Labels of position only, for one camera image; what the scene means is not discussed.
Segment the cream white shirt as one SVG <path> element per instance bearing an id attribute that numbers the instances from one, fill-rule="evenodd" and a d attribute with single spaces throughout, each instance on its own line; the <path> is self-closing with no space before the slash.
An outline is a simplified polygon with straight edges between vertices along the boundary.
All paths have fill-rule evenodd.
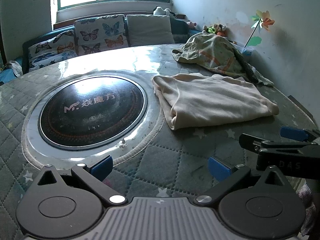
<path id="1" fill-rule="evenodd" d="M 243 78 L 199 73 L 156 75 L 155 94 L 171 130 L 219 126 L 279 114 L 279 107 Z"/>

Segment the round black induction cooktop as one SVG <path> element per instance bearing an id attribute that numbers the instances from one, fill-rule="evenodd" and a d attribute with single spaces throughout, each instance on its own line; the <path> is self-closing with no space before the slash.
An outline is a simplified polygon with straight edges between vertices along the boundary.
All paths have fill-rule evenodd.
<path id="1" fill-rule="evenodd" d="M 106 145 L 133 129 L 148 105 L 145 90 L 121 76 L 91 76 L 59 88 L 41 109 L 38 128 L 48 144 L 80 151 Z"/>

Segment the green patterned garment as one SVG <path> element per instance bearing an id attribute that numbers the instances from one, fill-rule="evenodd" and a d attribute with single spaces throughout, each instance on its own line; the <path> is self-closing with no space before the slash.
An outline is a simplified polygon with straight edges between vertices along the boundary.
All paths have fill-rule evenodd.
<path id="1" fill-rule="evenodd" d="M 195 34 L 182 48 L 172 50 L 172 56 L 177 62 L 198 64 L 216 74 L 243 77 L 253 84 L 274 86 L 272 81 L 262 76 L 245 60 L 231 42 L 219 35 Z"/>

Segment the colourful paper pinwheel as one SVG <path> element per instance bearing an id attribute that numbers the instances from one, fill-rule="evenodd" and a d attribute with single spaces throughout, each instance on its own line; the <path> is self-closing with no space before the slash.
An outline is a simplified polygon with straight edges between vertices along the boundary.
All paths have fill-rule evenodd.
<path id="1" fill-rule="evenodd" d="M 251 26 L 252 32 L 247 39 L 244 47 L 255 47 L 262 42 L 260 32 L 264 29 L 270 31 L 270 26 L 274 25 L 275 20 L 271 18 L 270 12 L 257 10 L 255 15 L 251 16 L 254 24 Z"/>

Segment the small plush toy pile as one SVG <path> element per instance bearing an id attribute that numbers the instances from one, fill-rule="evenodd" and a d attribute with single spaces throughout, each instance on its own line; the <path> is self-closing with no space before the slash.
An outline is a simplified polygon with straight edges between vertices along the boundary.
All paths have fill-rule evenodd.
<path id="1" fill-rule="evenodd" d="M 207 27 L 206 25 L 204 25 L 202 32 L 205 34 L 215 34 L 222 37 L 226 37 L 227 27 L 223 24 L 213 24 L 210 27 Z"/>

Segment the lying butterfly print cushion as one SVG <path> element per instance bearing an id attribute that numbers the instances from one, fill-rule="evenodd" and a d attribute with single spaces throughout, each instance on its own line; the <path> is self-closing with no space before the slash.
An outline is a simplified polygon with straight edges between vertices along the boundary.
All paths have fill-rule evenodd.
<path id="1" fill-rule="evenodd" d="M 67 30 L 28 48 L 29 71 L 77 57 L 74 31 Z"/>

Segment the dark blue sofa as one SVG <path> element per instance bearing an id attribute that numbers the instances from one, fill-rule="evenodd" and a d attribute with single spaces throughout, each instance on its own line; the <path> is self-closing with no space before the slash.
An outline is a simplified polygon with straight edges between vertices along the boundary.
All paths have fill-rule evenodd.
<path id="1" fill-rule="evenodd" d="M 171 32 L 173 34 L 175 43 L 185 43 L 187 39 L 191 37 L 191 35 L 199 32 L 196 29 L 190 29 L 188 27 L 188 22 L 180 18 L 172 18 L 170 20 L 170 24 L 171 24 Z M 21 65 L 23 74 L 28 73 L 30 69 L 28 48 L 37 43 L 44 42 L 51 38 L 55 38 L 56 36 L 59 36 L 61 33 L 65 31 L 67 33 L 70 33 L 71 31 L 75 31 L 75 28 L 73 25 L 64 26 L 62 28 L 58 28 L 48 33 L 45 33 L 43 35 L 40 35 L 38 37 L 32 38 L 31 40 L 25 41 L 22 44 L 22 53 L 21 55 L 16 57 L 14 61 L 17 61 Z"/>

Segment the upright butterfly print cushion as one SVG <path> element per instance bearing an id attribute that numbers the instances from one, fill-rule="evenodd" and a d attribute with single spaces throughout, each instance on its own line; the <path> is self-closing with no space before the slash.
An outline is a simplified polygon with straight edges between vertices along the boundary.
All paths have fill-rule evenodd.
<path id="1" fill-rule="evenodd" d="M 77 20 L 74 28 L 79 56 L 129 46 L 123 14 Z"/>

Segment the plain grey cushion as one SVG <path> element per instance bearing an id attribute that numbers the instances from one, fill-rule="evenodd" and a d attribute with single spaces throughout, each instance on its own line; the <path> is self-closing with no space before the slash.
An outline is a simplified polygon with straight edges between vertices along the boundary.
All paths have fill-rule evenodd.
<path id="1" fill-rule="evenodd" d="M 175 43 L 169 16 L 127 15 L 126 20 L 132 47 Z"/>

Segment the white plush toy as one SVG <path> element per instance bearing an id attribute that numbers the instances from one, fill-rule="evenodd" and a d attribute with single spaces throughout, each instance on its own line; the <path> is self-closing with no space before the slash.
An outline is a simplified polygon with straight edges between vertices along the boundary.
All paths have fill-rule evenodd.
<path id="1" fill-rule="evenodd" d="M 170 16 L 171 18 L 175 18 L 176 14 L 172 12 L 169 8 L 163 9 L 162 7 L 156 7 L 153 10 L 153 15 L 155 16 Z"/>

